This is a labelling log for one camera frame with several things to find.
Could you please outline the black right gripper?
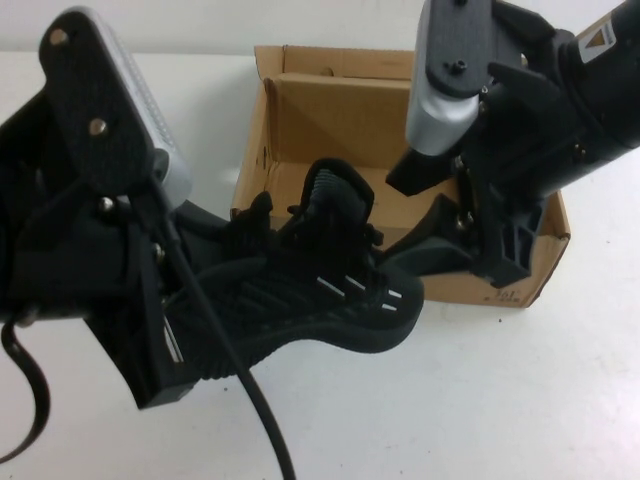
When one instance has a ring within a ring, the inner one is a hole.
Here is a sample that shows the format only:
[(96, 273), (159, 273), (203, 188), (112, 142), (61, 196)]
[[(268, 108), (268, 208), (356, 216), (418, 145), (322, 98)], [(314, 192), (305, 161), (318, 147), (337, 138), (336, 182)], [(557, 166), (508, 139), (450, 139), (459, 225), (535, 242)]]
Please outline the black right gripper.
[(566, 66), (574, 38), (557, 30), (525, 48), (526, 65), (490, 65), (492, 84), (457, 159), (459, 205), (439, 194), (418, 224), (382, 253), (384, 266), (412, 276), (471, 266), (484, 280), (531, 275), (550, 197), (581, 177), (588, 154), (586, 108)]

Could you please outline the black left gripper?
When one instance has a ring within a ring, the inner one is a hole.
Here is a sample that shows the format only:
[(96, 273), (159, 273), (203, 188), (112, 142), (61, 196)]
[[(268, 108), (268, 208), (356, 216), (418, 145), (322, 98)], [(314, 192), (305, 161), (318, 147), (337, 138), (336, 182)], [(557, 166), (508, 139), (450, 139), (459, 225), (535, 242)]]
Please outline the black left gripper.
[[(1, 310), (87, 326), (140, 410), (179, 401), (196, 372), (167, 343), (153, 246), (168, 218), (161, 158), (128, 97), (38, 94), (1, 128)], [(169, 216), (199, 280), (233, 280), (228, 221), (185, 201)]]

